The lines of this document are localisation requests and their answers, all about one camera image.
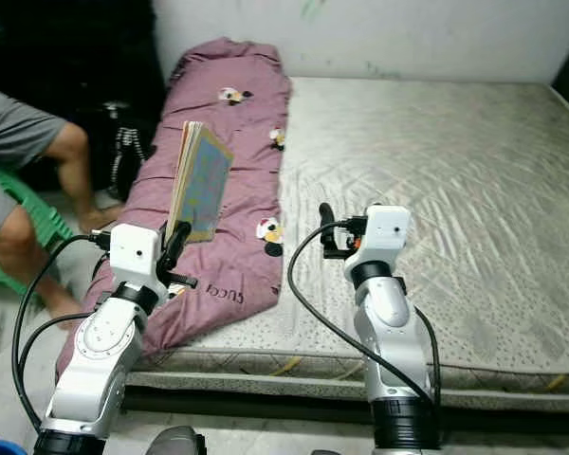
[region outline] mattress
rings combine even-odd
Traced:
[[[569,411],[569,110],[534,84],[292,78],[284,260],[370,204],[413,213],[397,274],[432,322],[445,405]],[[316,242],[305,295],[354,333],[354,290]],[[364,399],[360,356],[288,287],[278,305],[145,358],[133,385]]]

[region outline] book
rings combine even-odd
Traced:
[[[233,154],[201,121],[185,121],[165,232],[178,221],[192,225],[188,242],[212,240]]]

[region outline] cartoon print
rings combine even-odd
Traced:
[[[257,225],[255,235],[258,239],[266,241],[264,250],[269,256],[278,257],[283,255],[283,229],[273,216],[262,218]]]
[[[252,97],[253,94],[249,91],[239,92],[235,88],[232,87],[224,87],[219,90],[219,96],[217,97],[220,100],[226,100],[230,106],[234,106],[243,100]]]
[[[269,132],[269,138],[272,139],[270,148],[283,151],[285,149],[285,130],[279,126]]]

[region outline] purple blanket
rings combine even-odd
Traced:
[[[150,316],[145,354],[180,346],[276,304],[283,266],[278,172],[289,95],[271,45],[222,38],[189,50],[177,65],[154,139],[156,153],[140,170],[119,222],[156,229],[164,223],[184,120],[205,122],[234,161],[214,240],[186,246],[174,270],[198,278],[199,285]],[[84,310],[107,290],[113,290],[112,273],[103,264],[84,297]],[[58,372],[72,347],[70,333]]]

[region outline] tiled floor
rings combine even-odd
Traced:
[[[74,223],[62,198],[52,198],[50,202],[66,213],[70,224]],[[73,285],[74,295],[83,294],[90,278],[88,265],[99,255],[92,246],[78,245],[66,250],[60,268],[65,282]],[[85,279],[72,280],[83,274],[87,274]],[[35,434],[19,405],[9,368],[9,340],[16,308],[16,297],[0,288],[0,437],[16,442],[32,453]],[[28,327],[35,327],[46,319],[46,312],[37,311],[30,315]],[[26,383],[30,399],[39,412],[46,408],[52,394],[54,359],[64,337],[64,332],[51,329],[39,338],[28,360]],[[305,455],[322,448],[342,455],[356,455],[369,454],[373,447],[371,428],[367,426],[135,411],[119,416],[105,453],[143,454],[161,430],[180,425],[193,426],[204,434],[209,453]],[[443,453],[569,454],[569,437],[453,433]]]

